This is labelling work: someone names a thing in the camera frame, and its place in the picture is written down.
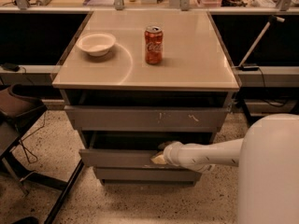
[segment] red can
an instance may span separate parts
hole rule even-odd
[[[162,60],[162,29],[158,26],[148,26],[144,37],[146,38],[146,62],[159,63]]]

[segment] cabinet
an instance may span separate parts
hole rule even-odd
[[[164,30],[157,65],[144,61],[143,33],[153,23]],[[208,15],[97,10],[82,34],[94,31],[112,33],[116,46],[100,58],[74,47],[53,81],[85,146],[84,164],[102,183],[194,184],[199,174],[150,157],[166,141],[211,143],[238,91]]]

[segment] concrete floor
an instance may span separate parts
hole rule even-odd
[[[30,132],[42,125],[40,119]],[[243,113],[229,114],[215,142],[244,137],[248,124]],[[78,133],[62,110],[46,112],[45,127],[24,144],[38,157],[28,163],[20,147],[13,152],[28,169],[67,180],[83,148]],[[34,216],[47,218],[60,191],[25,182],[24,197],[14,180],[0,175],[0,223]],[[93,168],[84,167],[54,223],[236,223],[237,168],[216,166],[194,187],[107,184],[102,186]]]

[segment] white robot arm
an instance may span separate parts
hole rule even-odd
[[[201,173],[212,163],[238,165],[238,224],[298,224],[298,134],[298,116],[270,115],[244,139],[210,146],[174,142],[162,160]]]

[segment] chair leg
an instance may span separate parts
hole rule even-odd
[[[6,160],[6,158],[2,159],[2,163],[6,166],[7,171],[10,173],[10,175],[16,180],[18,186],[20,187],[20,189],[22,190],[22,192],[25,194],[25,196],[27,196],[28,193],[29,193],[28,190],[26,190],[25,186],[22,184],[22,182],[20,181],[20,179],[18,178],[18,176],[16,175],[16,173],[13,171],[13,169],[9,165],[8,161]]]

